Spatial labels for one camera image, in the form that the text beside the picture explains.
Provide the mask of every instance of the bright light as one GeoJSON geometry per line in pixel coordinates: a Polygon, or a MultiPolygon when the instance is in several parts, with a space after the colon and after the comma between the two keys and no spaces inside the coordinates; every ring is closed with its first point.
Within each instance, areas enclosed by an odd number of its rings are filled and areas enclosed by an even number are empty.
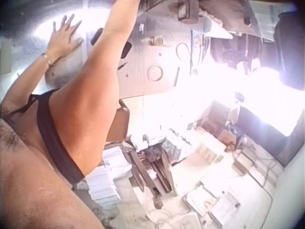
{"type": "Polygon", "coordinates": [[[214,99],[230,104],[234,93],[241,92],[246,98],[243,106],[283,135],[291,135],[305,108],[304,91],[283,85],[279,72],[273,69],[261,68],[247,76],[221,64],[216,65],[207,74],[209,80],[204,87],[214,99]]]}
{"type": "Polygon", "coordinates": [[[92,9],[77,9],[59,14],[55,17],[42,23],[34,32],[34,36],[48,41],[53,30],[53,22],[56,22],[57,29],[60,27],[61,20],[64,15],[68,18],[75,14],[72,25],[82,20],[81,25],[77,30],[77,34],[85,34],[86,32],[97,31],[99,28],[104,28],[110,14],[110,9],[107,8],[92,8],[92,9]]]}

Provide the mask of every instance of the box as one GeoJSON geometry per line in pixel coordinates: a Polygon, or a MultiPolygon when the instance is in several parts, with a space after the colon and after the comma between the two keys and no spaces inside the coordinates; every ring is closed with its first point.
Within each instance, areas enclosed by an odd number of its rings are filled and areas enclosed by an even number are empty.
{"type": "Polygon", "coordinates": [[[116,111],[106,142],[122,142],[126,139],[130,111],[122,100],[119,100],[119,106],[120,108],[116,111]]]}

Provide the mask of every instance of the fingers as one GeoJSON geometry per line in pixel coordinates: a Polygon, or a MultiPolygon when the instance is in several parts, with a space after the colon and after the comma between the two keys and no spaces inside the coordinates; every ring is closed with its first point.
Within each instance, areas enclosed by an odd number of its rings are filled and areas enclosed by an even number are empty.
{"type": "Polygon", "coordinates": [[[62,30],[62,29],[63,29],[63,26],[65,25],[66,20],[67,20],[67,15],[65,15],[65,16],[63,17],[63,19],[61,20],[61,27],[60,27],[59,30],[62,30]]]}
{"type": "Polygon", "coordinates": [[[71,26],[70,28],[69,28],[69,30],[70,30],[70,38],[71,38],[71,36],[76,32],[76,30],[77,30],[77,28],[80,26],[80,24],[81,24],[81,22],[82,21],[79,21],[76,25],[73,25],[73,26],[71,26]]]}
{"type": "Polygon", "coordinates": [[[56,32],[56,22],[53,21],[53,33],[56,32]]]}
{"type": "Polygon", "coordinates": [[[67,20],[67,23],[66,23],[66,24],[64,24],[64,26],[63,26],[63,28],[62,28],[62,29],[64,29],[64,30],[68,30],[68,29],[69,29],[69,27],[70,27],[70,25],[71,25],[71,22],[72,22],[73,18],[74,18],[74,14],[72,14],[72,15],[71,15],[71,17],[70,17],[70,18],[67,20]]]}
{"type": "Polygon", "coordinates": [[[83,42],[83,38],[78,38],[75,41],[73,41],[71,43],[72,49],[74,50],[75,48],[77,48],[82,42],[83,42]]]}

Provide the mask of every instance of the black object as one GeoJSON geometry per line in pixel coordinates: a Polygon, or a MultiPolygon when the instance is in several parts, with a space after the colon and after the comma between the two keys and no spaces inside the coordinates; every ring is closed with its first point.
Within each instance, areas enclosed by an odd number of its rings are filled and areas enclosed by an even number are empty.
{"type": "Polygon", "coordinates": [[[242,106],[236,127],[273,157],[277,157],[287,144],[286,136],[242,106]]]}
{"type": "Polygon", "coordinates": [[[40,95],[31,94],[28,103],[24,107],[12,112],[10,115],[13,116],[15,113],[26,112],[30,106],[38,100],[37,125],[49,155],[58,171],[70,182],[70,184],[76,185],[85,176],[64,147],[57,133],[49,108],[49,98],[52,93],[57,90],[58,89],[51,90],[40,95]]]}
{"type": "Polygon", "coordinates": [[[128,62],[122,64],[121,66],[119,66],[118,70],[122,69],[128,62]]]}
{"type": "Polygon", "coordinates": [[[279,17],[274,41],[281,81],[286,86],[304,90],[304,25],[297,12],[282,13],[279,17]]]}
{"type": "MultiPolygon", "coordinates": [[[[93,36],[93,38],[91,39],[91,45],[95,45],[95,43],[97,42],[98,38],[100,37],[100,35],[103,33],[104,28],[99,28],[95,35],[93,36]]],[[[130,42],[127,42],[123,48],[123,52],[121,55],[121,59],[124,59],[127,54],[129,53],[130,49],[132,48],[132,44],[130,42]]]]}

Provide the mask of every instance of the person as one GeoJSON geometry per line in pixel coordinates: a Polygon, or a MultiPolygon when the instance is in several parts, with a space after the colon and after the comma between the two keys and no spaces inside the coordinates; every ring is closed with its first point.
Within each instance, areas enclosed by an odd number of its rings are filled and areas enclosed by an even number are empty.
{"type": "Polygon", "coordinates": [[[102,228],[71,186],[102,159],[119,101],[117,68],[140,0],[117,0],[78,75],[59,90],[32,95],[50,64],[81,44],[80,22],[65,16],[46,52],[1,103],[1,221],[10,228],[102,228]]]}

